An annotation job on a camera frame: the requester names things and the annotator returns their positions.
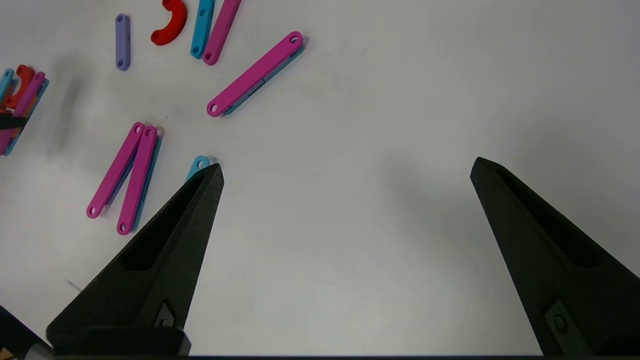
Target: red curved plastic piece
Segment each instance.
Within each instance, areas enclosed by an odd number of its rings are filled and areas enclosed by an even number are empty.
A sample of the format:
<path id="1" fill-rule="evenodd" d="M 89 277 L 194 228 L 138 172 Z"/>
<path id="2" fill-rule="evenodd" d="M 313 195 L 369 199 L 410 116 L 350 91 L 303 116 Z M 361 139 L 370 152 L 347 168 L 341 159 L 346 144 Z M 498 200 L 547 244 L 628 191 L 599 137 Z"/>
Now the red curved plastic piece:
<path id="1" fill-rule="evenodd" d="M 33 80 L 36 72 L 27 65 L 20 64 L 15 70 L 15 74 L 20 77 L 20 90 L 18 90 L 16 94 L 7 96 L 5 100 L 6 107 L 11 109 L 15 109 L 15 106 L 18 105 L 18 102 L 20 102 L 24 92 L 27 91 L 27 87 L 29 87 L 29 83 Z"/>
<path id="2" fill-rule="evenodd" d="M 182 0 L 162 0 L 162 5 L 171 12 L 171 21 L 164 29 L 151 33 L 151 41 L 158 46 L 174 41 L 187 23 L 187 7 Z"/>

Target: purple plastic bar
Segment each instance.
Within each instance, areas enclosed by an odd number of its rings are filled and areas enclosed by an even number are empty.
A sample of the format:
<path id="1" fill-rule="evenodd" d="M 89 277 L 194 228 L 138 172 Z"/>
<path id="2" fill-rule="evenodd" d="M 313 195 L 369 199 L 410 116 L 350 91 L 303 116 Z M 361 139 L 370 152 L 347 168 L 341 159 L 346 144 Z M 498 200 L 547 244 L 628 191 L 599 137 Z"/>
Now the purple plastic bar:
<path id="1" fill-rule="evenodd" d="M 222 4 L 216 23 L 213 26 L 211 37 L 209 37 L 209 41 L 207 42 L 207 47 L 204 48 L 202 61 L 204 61 L 205 64 L 209 66 L 215 65 L 218 59 L 220 59 L 222 48 L 225 46 L 227 36 L 231 30 L 231 24 L 234 23 L 239 7 L 240 0 L 225 0 Z"/>
<path id="2" fill-rule="evenodd" d="M 131 65 L 131 21 L 121 13 L 116 16 L 116 67 L 127 71 Z"/>
<path id="3" fill-rule="evenodd" d="M 142 139 L 140 139 L 136 158 L 133 160 L 131 178 L 124 196 L 120 219 L 118 219 L 118 234 L 120 235 L 129 234 L 136 222 L 138 207 L 145 191 L 147 173 L 156 148 L 157 136 L 158 131 L 155 126 L 147 126 L 142 131 Z"/>
<path id="4" fill-rule="evenodd" d="M 33 99 L 38 95 L 38 91 L 40 91 L 42 84 L 44 84 L 44 77 L 44 72 L 36 73 L 33 80 L 29 83 L 27 90 L 24 92 L 24 95 L 20 99 L 20 102 L 15 106 L 15 111 L 13 112 L 14 117 L 23 117 L 26 114 L 29 110 L 29 105 L 31 105 Z M 6 148 L 11 144 L 14 132 L 14 129 L 0 131 L 0 154 L 4 154 Z"/>
<path id="5" fill-rule="evenodd" d="M 89 218 L 97 218 L 100 215 L 100 212 L 116 190 L 120 179 L 125 175 L 131 159 L 136 154 L 144 128 L 145 125 L 141 122 L 137 122 L 131 127 L 127 138 L 122 143 L 116 158 L 111 163 L 107 174 L 86 209 L 86 216 Z"/>
<path id="6" fill-rule="evenodd" d="M 288 60 L 303 45 L 302 34 L 293 31 L 276 44 L 260 60 L 256 61 L 244 74 L 240 75 L 231 85 L 222 90 L 207 105 L 207 113 L 217 117 L 224 113 L 242 96 L 254 89 L 264 78 L 278 68 L 280 64 Z"/>

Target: red plastic piece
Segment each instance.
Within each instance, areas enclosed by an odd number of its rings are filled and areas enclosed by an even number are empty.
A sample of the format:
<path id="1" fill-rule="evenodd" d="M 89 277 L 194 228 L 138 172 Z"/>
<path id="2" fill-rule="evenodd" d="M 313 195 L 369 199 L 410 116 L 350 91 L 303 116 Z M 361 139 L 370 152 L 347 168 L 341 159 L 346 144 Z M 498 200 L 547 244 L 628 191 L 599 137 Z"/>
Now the red plastic piece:
<path id="1" fill-rule="evenodd" d="M 29 87 L 29 83 L 33 80 L 36 72 L 27 65 L 20 64 L 15 70 L 15 74 L 20 77 L 20 90 L 18 90 L 16 94 L 7 96 L 5 101 L 6 107 L 11 109 L 15 109 L 15 106 L 18 105 L 18 102 L 20 102 L 24 92 L 27 91 L 27 87 Z"/>
<path id="2" fill-rule="evenodd" d="M 174 41 L 187 23 L 187 7 L 182 0 L 162 0 L 162 5 L 171 12 L 171 21 L 164 29 L 151 33 L 151 41 L 158 46 Z"/>
<path id="3" fill-rule="evenodd" d="M 9 84 L 9 88 L 6 91 L 6 94 L 4 95 L 4 99 L 2 99 L 2 102 L 0 102 L 0 114 L 10 114 L 11 112 L 9 111 L 9 109 L 6 108 L 6 100 L 9 98 L 9 96 L 11 96 L 10 94 L 13 94 L 13 83 Z"/>

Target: white table surface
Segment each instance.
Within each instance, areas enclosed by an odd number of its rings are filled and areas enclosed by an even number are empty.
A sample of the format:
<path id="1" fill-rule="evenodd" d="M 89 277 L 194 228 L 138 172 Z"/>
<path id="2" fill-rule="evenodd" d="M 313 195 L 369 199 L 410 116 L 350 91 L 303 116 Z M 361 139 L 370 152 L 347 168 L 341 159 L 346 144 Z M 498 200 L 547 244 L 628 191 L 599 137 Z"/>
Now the white table surface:
<path id="1" fill-rule="evenodd" d="M 468 178 L 497 161 L 640 274 L 640 2 L 246 0 L 219 64 L 149 36 L 160 0 L 5 0 L 0 66 L 51 85 L 0 158 L 0 304 L 41 337 L 132 236 L 85 208 L 136 121 L 165 137 L 142 214 L 196 155 L 225 188 L 192 354 L 539 354 Z M 216 15 L 220 4 L 216 6 Z M 114 19 L 131 16 L 132 65 Z M 290 31 L 230 118 L 206 104 Z"/>

